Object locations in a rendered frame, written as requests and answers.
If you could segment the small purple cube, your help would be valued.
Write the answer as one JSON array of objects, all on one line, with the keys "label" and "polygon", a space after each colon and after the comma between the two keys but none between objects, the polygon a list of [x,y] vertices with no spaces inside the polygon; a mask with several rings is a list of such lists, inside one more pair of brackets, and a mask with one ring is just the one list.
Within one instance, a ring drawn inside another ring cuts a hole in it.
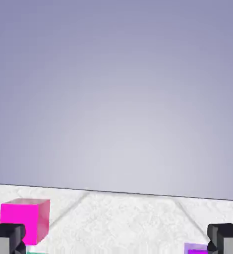
[{"label": "small purple cube", "polygon": [[185,243],[184,254],[208,254],[206,244]]}]

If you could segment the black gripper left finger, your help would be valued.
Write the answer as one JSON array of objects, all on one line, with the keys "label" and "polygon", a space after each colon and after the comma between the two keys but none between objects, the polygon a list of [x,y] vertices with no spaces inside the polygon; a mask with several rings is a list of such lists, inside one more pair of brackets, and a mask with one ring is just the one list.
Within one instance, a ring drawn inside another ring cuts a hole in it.
[{"label": "black gripper left finger", "polygon": [[23,224],[0,224],[0,254],[26,254],[25,235]]}]

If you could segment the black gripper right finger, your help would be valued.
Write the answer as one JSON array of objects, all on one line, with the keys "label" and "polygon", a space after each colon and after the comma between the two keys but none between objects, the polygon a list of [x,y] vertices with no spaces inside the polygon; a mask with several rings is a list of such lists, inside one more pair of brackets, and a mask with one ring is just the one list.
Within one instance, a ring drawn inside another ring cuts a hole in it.
[{"label": "black gripper right finger", "polygon": [[207,245],[208,254],[233,254],[233,224],[209,224],[207,236],[210,242]]}]

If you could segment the small magenta cube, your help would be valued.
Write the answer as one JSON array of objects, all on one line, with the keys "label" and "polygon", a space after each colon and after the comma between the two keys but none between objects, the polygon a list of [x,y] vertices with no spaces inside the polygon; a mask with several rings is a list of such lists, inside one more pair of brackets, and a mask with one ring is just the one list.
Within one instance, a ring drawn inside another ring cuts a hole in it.
[{"label": "small magenta cube", "polygon": [[0,223],[23,224],[26,228],[24,243],[37,245],[49,233],[50,200],[16,198],[1,204]]}]

